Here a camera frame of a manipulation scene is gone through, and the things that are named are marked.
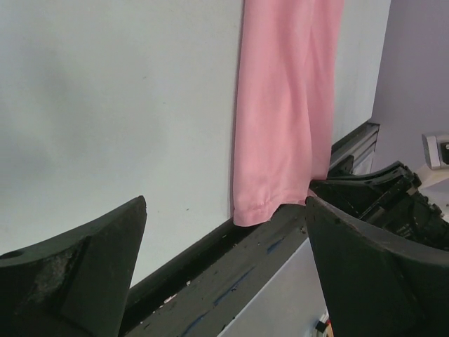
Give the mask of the pink t shirt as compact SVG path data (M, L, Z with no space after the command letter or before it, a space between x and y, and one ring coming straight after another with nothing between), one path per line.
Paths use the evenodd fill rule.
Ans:
M303 204L330 166L335 61L344 4L246 1L236 95L235 225Z

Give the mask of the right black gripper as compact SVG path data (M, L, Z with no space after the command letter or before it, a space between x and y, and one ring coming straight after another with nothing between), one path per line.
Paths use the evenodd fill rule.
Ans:
M413 242L448 250L448 222L419 192L422 181L397 161L361 176L314 180L312 192L341 211Z

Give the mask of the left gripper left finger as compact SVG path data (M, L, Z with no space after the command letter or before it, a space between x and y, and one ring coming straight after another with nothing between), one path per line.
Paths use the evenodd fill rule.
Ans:
M1 255L1 335L118 336L146 219L139 196Z

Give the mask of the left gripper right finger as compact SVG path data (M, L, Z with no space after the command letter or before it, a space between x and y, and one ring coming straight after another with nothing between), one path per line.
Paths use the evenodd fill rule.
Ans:
M307 232L335 336L447 336L448 252L306 200Z

